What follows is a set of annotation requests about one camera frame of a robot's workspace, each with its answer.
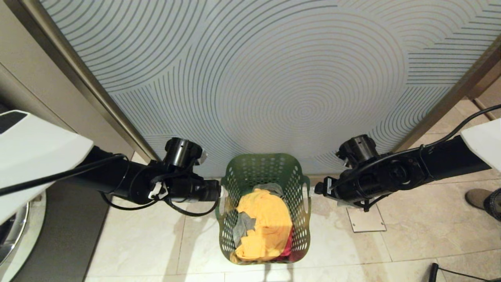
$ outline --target yellow cloth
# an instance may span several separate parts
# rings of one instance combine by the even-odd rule
[[[267,190],[254,189],[240,199],[238,212],[256,219],[255,230],[248,230],[241,238],[236,256],[244,261],[271,260],[285,249],[292,221],[284,201]]]

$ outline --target brown shoe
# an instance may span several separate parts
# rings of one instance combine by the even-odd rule
[[[479,208],[481,210],[484,209],[483,203],[488,196],[492,194],[492,191],[486,189],[471,189],[465,195],[464,198],[468,204],[472,205],[475,208]]]

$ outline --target gray cloth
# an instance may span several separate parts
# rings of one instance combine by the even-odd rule
[[[233,228],[233,241],[235,242],[235,247],[240,246],[240,239],[247,236],[247,230],[255,230],[254,225],[256,225],[255,218],[249,217],[245,212],[238,214],[236,225]]]
[[[261,190],[268,190],[270,192],[270,194],[278,196],[279,198],[284,197],[284,191],[282,190],[280,185],[278,185],[277,183],[259,184],[259,185],[254,186],[254,189],[256,189],[256,188],[261,189]]]

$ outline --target plastic basket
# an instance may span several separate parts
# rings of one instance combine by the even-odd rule
[[[291,155],[266,154],[266,155],[241,155],[229,162],[226,176],[222,178],[221,185],[228,192],[222,199],[224,212],[220,207],[215,210],[219,222],[219,245],[224,256],[229,260],[230,254],[235,251],[233,241],[233,228],[236,225],[236,207],[240,197],[252,192],[257,184],[277,183],[284,191],[284,199],[289,206],[293,223],[292,249],[289,260],[245,262],[254,263],[292,263],[302,259],[310,247],[310,179],[302,174],[301,165]],[[303,185],[307,187],[307,199],[303,199]],[[304,203],[308,203],[306,212]]]

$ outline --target red cloth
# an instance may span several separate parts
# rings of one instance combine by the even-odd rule
[[[293,233],[293,228],[291,228],[291,232],[289,234],[289,237],[287,238],[287,243],[285,245],[284,251],[276,258],[276,260],[287,260],[289,258],[289,255],[291,254],[291,249],[292,249],[292,233]]]

